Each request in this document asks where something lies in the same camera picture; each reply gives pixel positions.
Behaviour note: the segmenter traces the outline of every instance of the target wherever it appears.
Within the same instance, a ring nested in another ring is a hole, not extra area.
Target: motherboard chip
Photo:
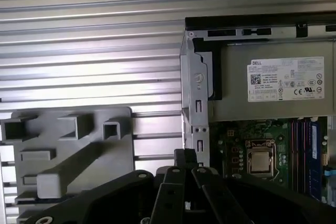
[[[245,145],[247,173],[260,178],[273,178],[276,167],[275,141],[273,139],[247,140]]]
[[[251,153],[251,172],[252,173],[270,172],[270,161],[268,152]]]

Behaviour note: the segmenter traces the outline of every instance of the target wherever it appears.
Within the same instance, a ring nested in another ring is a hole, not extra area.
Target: gray plastic bracket
[[[21,161],[50,161],[56,157],[56,150],[23,150]]]
[[[37,118],[37,116],[26,116],[21,118],[11,118],[2,120],[1,131],[2,141],[15,143],[23,142],[38,135],[30,134],[27,130],[27,122]]]
[[[37,195],[41,199],[61,198],[68,185],[102,154],[101,142],[93,142],[54,168],[37,175]]]
[[[79,140],[90,134],[95,128],[92,114],[66,115],[58,118],[58,120],[67,121],[67,123],[71,123],[74,126],[73,131],[60,137],[59,140]]]
[[[129,118],[113,118],[103,123],[103,140],[117,139],[121,140],[131,131],[131,122]]]

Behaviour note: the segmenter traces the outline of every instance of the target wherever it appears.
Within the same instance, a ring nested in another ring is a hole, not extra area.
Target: metal ridged surface
[[[0,0],[0,118],[26,108],[130,106],[136,167],[154,172],[182,147],[186,16],[335,9],[335,0]],[[0,155],[13,223],[10,148]]]

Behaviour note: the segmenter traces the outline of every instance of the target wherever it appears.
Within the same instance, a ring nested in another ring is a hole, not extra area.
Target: circuit board
[[[287,120],[211,125],[211,140],[222,154],[224,175],[252,173],[285,187],[288,187],[289,180],[288,139]]]
[[[223,176],[252,174],[321,200],[327,118],[210,124],[212,166]]]

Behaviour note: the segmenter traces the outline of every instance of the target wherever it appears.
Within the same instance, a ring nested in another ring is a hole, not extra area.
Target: white sticker
[[[317,129],[316,129],[316,126],[312,126],[312,150],[313,150],[313,158],[317,159]]]
[[[324,58],[252,60],[247,65],[249,102],[324,98]]]

